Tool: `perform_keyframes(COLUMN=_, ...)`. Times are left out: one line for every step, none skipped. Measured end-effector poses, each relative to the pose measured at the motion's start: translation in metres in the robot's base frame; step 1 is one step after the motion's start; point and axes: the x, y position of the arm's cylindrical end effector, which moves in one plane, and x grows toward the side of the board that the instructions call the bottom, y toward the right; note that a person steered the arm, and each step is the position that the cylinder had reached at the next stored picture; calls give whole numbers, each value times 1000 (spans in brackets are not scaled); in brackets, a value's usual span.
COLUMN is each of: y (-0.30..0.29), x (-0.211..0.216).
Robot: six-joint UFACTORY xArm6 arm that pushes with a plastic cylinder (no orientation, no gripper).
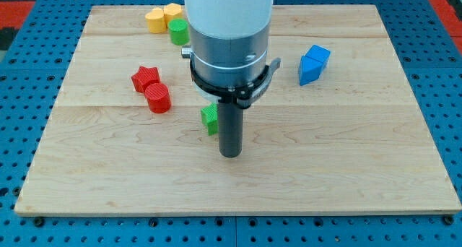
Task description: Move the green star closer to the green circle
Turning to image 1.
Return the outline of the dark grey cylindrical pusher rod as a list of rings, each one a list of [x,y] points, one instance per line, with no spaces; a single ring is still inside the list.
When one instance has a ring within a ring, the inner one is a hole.
[[[243,110],[232,103],[217,106],[219,151],[225,157],[237,157],[242,152]]]

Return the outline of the black clamp ring mount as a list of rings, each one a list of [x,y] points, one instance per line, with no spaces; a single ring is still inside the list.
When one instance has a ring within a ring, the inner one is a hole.
[[[254,80],[243,86],[219,87],[206,82],[193,67],[190,61],[191,79],[196,91],[206,100],[213,103],[232,103],[239,109],[248,109],[269,88],[272,77],[281,65],[281,59],[275,58],[269,65],[265,65],[263,71]]]

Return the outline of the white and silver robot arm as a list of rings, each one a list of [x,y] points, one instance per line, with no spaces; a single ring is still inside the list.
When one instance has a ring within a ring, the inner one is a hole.
[[[280,58],[266,61],[274,0],[184,0],[191,79],[217,104],[219,151],[237,157],[243,112],[269,88]]]

